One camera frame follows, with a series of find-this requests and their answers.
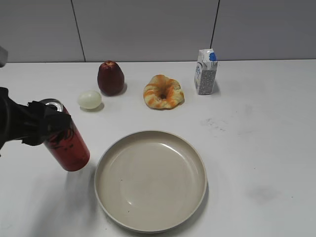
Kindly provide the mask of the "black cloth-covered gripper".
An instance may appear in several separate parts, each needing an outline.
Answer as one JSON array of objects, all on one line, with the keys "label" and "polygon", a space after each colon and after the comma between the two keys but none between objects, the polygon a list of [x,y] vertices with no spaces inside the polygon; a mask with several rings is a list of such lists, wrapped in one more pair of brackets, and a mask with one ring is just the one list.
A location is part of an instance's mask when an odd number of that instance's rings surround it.
[{"label": "black cloth-covered gripper", "polygon": [[54,135],[71,127],[71,116],[58,100],[32,101],[28,103],[27,117],[23,120],[25,136],[22,143],[37,146]]}]

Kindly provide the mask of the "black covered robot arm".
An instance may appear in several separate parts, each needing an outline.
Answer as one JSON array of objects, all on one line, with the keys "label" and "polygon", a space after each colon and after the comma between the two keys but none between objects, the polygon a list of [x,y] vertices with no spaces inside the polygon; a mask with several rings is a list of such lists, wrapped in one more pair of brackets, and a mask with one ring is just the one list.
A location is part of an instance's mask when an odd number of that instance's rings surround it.
[{"label": "black covered robot arm", "polygon": [[0,146],[13,140],[38,146],[71,125],[71,116],[38,101],[15,103],[8,89],[0,88]]}]

